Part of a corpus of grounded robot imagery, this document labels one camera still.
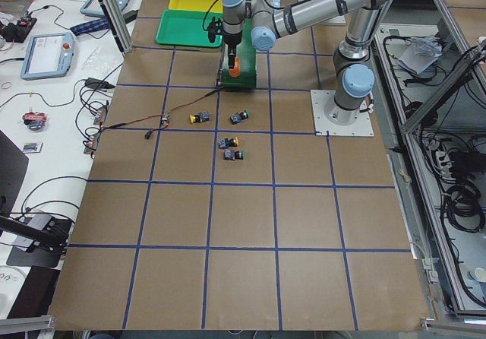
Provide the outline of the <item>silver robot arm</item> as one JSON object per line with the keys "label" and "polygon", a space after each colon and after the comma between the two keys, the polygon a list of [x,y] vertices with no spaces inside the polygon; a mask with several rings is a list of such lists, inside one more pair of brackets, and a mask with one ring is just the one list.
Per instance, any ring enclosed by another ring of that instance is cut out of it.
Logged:
{"label": "silver robot arm", "polygon": [[246,21],[251,22],[252,46],[261,52],[276,41],[335,16],[350,16],[345,38],[333,54],[339,108],[351,100],[341,85],[345,71],[363,65],[369,46],[393,0],[303,0],[283,8],[273,0],[222,0],[222,38],[228,47],[229,68],[235,67],[237,47]]}

